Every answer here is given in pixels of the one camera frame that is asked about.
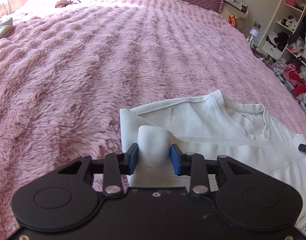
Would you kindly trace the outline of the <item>white shirt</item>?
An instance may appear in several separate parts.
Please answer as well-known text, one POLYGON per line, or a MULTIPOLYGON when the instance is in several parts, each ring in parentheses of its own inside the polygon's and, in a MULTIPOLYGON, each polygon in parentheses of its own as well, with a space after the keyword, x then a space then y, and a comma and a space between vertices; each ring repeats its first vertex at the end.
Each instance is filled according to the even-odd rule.
POLYGON ((120 110, 122 150, 138 145, 138 163, 128 176, 131 187, 181 187, 188 176, 174 173, 169 150, 176 144, 214 160, 232 157, 294 187, 303 199, 296 222, 306 234, 306 142, 270 116, 261 104, 235 103, 216 90, 194 98, 177 98, 120 110))

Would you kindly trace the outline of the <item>white wardrobe shelving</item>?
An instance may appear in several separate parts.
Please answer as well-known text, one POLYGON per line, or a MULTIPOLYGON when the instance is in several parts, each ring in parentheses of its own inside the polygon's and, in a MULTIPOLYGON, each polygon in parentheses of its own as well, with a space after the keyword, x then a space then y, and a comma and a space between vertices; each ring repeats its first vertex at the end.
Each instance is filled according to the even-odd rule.
POLYGON ((280 0, 260 45, 269 67, 306 114, 306 0, 280 0))

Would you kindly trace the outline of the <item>pink fluffy bed blanket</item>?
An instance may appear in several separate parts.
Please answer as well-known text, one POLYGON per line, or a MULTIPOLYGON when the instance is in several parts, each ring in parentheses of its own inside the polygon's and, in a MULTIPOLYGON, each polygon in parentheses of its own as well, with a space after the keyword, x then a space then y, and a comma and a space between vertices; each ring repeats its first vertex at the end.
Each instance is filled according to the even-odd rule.
POLYGON ((180 0, 32 0, 0 39, 0 239, 15 192, 122 150, 120 110, 219 90, 306 140, 285 86, 218 13, 180 0))

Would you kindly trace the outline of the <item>white bedside lamp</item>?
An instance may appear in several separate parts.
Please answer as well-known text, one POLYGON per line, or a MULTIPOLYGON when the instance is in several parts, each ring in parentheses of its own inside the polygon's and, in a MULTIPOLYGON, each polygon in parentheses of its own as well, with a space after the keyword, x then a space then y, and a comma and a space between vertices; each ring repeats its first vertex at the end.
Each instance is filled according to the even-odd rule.
POLYGON ((257 28, 252 28, 250 30, 250 35, 248 37, 248 44, 252 44, 254 38, 257 38, 259 36, 259 30, 257 28))

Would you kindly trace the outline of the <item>red snack bag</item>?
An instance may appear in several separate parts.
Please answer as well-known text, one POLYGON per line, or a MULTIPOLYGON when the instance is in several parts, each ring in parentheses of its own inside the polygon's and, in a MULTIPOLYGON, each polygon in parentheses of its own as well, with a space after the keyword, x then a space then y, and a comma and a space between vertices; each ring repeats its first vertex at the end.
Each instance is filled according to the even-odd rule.
POLYGON ((230 24, 233 28, 236 28, 236 27, 237 27, 236 18, 235 18, 234 15, 229 15, 229 16, 228 16, 228 22, 229 22, 229 24, 230 24))

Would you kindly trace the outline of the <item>cream nightstand shelf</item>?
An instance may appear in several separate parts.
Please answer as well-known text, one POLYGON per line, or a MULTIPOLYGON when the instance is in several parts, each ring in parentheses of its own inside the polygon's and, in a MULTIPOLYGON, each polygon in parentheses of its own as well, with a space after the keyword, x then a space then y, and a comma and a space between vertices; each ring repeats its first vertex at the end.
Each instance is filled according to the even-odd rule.
POLYGON ((228 22, 228 16, 234 15, 237 29, 243 31, 247 18, 248 7, 242 0, 224 0, 221 16, 228 22))

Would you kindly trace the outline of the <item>white knitted cloth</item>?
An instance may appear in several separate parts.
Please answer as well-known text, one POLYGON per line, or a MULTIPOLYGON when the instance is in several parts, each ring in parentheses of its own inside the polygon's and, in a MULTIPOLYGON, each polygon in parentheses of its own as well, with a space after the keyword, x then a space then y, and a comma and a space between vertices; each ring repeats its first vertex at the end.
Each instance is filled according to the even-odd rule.
POLYGON ((7 36, 13 29, 13 19, 0 20, 0 39, 7 36))

